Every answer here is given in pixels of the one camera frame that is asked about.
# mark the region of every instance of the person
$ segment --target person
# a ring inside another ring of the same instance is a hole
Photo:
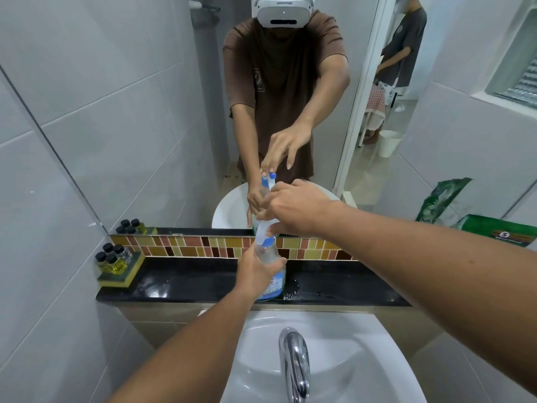
[[[427,24],[427,13],[419,0],[397,0],[395,12],[403,12],[405,16],[390,43],[382,50],[384,58],[377,67],[375,79],[375,83],[384,89],[386,105],[393,100],[396,87],[410,84]],[[364,144],[376,143],[381,128],[364,140]]]
[[[258,218],[271,234],[322,237],[357,257],[415,307],[537,393],[537,253],[447,227],[367,213],[304,181],[278,182]],[[109,403],[218,402],[246,316],[285,259],[238,260],[234,289],[185,326]]]
[[[304,2],[313,6],[313,0]],[[302,28],[285,28],[272,21],[262,25],[260,14],[233,27],[223,47],[238,168],[248,183],[249,227],[252,214],[259,213],[261,175],[276,172],[278,181],[288,183],[313,176],[312,129],[350,82],[333,17],[314,10]]]

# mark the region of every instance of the gray t-shirt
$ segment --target gray t-shirt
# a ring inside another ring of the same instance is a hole
[[[396,53],[402,51],[407,46],[412,50],[410,55],[400,60],[391,67],[386,67],[381,70],[376,78],[381,82],[395,87],[407,87],[410,84],[410,78],[416,65],[416,59],[418,58],[418,52],[420,50],[421,39],[423,38],[423,31],[427,24],[427,14],[423,8],[412,11],[404,16],[401,24],[395,31],[392,40],[388,45],[384,47],[382,51],[384,54],[383,62],[390,59]],[[394,85],[395,80],[399,75],[399,81],[397,85]]]

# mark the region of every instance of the shirt logo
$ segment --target shirt logo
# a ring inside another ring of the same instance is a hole
[[[256,82],[256,90],[258,92],[264,92],[265,85],[263,84],[263,80],[261,79],[261,71],[256,67],[253,68],[253,78]]]

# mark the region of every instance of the mosaic tile backsplash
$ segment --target mosaic tile backsplash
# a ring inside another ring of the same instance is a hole
[[[224,236],[145,236],[112,235],[114,244],[131,251],[157,257],[238,258],[253,243],[254,237]],[[280,256],[290,260],[356,260],[335,244],[323,239],[277,237]]]

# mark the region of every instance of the spray bottle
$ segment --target spray bottle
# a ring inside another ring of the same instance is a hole
[[[265,189],[262,192],[262,195],[267,195],[272,187],[275,184],[276,173],[271,172],[267,177],[262,177],[262,185]],[[269,221],[259,221],[257,230],[256,230],[256,243],[255,251],[256,255],[261,260],[263,264],[270,264],[278,259],[278,248],[276,247],[276,242],[274,237],[267,236],[267,230],[270,225],[278,222],[278,219],[272,219]],[[261,297],[258,298],[260,301],[270,300],[272,298],[278,297],[284,289],[285,285],[285,267],[282,271],[277,273],[270,282],[270,285],[263,293]]]

